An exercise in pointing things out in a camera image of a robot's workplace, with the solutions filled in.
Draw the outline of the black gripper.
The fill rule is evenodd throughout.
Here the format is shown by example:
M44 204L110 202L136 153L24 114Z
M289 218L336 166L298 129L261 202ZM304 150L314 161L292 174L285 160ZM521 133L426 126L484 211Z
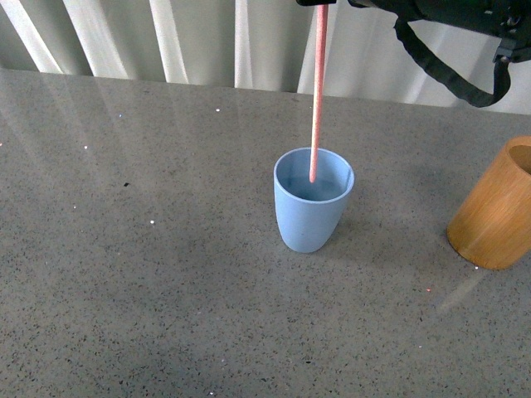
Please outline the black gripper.
M494 60L530 60L529 0L372 0L351 7L392 12L405 22L429 21L498 37Z

